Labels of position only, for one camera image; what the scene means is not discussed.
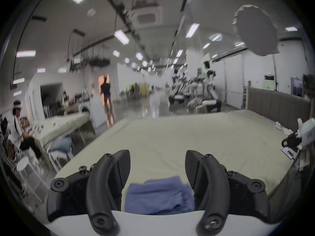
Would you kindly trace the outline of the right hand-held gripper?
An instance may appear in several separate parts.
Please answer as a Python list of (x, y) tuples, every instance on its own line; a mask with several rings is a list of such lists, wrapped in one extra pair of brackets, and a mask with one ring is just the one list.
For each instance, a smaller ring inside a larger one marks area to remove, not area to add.
[(297, 122), (297, 133), (292, 133), (282, 140), (282, 147), (306, 148), (315, 141), (315, 119), (310, 118), (303, 123), (301, 118), (298, 118)]

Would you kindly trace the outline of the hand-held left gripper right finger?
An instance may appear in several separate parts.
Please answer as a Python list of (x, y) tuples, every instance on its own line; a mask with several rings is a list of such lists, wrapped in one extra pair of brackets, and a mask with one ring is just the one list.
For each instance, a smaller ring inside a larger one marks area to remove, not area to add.
[(194, 192), (195, 211), (204, 211), (196, 226), (199, 236), (214, 236), (227, 216), (240, 215), (268, 220), (266, 185), (236, 171), (227, 171), (211, 154), (188, 150), (185, 171)]

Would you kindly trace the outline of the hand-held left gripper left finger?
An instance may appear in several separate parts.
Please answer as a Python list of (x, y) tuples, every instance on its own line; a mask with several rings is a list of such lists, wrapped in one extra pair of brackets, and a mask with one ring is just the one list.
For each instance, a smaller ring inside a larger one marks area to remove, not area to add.
[(50, 183), (46, 201), (49, 222), (57, 218), (88, 215), (93, 230), (103, 236), (117, 236), (119, 224), (112, 211), (121, 211), (122, 191), (131, 168), (129, 150), (106, 153), (90, 170), (78, 172)]

